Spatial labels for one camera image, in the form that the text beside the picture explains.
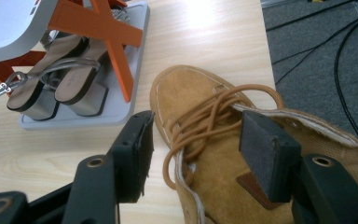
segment wooden table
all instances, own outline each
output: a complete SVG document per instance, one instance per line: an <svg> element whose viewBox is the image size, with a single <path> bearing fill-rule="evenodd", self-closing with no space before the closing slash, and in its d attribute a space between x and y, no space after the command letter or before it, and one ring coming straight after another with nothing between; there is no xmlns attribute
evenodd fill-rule
<svg viewBox="0 0 358 224"><path fill-rule="evenodd" d="M155 76L169 66L189 64L209 70L235 85L274 87L259 0L149 0L150 20L136 97L135 113L150 109ZM261 107L267 95L250 92ZM19 114L0 97L0 192L19 190L33 201L73 181L77 164L104 154L123 126L25 131ZM154 128L155 151L145 196L121 204L122 223L184 223L175 191L162 179L167 146Z"/></svg>

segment shoelace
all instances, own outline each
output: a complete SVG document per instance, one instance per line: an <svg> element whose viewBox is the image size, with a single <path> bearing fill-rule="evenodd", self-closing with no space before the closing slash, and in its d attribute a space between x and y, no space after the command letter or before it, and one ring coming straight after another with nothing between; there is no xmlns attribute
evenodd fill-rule
<svg viewBox="0 0 358 224"><path fill-rule="evenodd" d="M184 149L184 163L192 162L206 149L210 137L240 128L241 119L238 119L231 121L223 128L215 129L216 123L233 116L233 112L235 112L232 108L233 105L255 108L255 105L248 98L240 97L237 94L241 91L263 91L272 97L278 109L284 108L282 97L275 90L263 85L248 84L220 91L175 119L168 127L172 133L171 150L164 160L162 171L164 181L171 189L176 189L176 186L169 175L169 164L179 150ZM196 141L200 141L200 143L189 150L188 146ZM183 167L185 170L182 172L186 178L186 183L189 185L193 173L187 165Z"/></svg>

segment gray carpet floor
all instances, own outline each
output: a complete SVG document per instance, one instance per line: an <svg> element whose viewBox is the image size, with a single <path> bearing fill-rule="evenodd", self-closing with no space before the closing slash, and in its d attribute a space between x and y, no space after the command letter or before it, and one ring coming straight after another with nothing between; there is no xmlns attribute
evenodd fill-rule
<svg viewBox="0 0 358 224"><path fill-rule="evenodd" d="M263 8L266 28L274 27L312 12L344 1L330 0L309 3L307 0L288 2ZM353 3L329 10L312 18L267 32L272 62L314 47L333 33L358 18ZM316 49L303 63L276 84L286 106L325 119L340 129L358 136L345 115L338 98L334 64L340 43L347 29L324 46ZM292 69L305 53L273 64L275 82ZM338 64L339 84L347 108L358 127L358 28L349 37Z"/></svg>

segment brown leather patch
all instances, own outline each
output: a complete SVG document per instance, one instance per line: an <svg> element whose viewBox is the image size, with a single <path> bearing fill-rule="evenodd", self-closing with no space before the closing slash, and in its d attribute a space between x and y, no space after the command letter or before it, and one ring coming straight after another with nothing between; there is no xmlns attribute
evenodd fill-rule
<svg viewBox="0 0 358 224"><path fill-rule="evenodd" d="M252 172L237 177L237 182L246 189L264 208L272 210L282 203L272 203L267 195L257 184L257 180Z"/></svg>

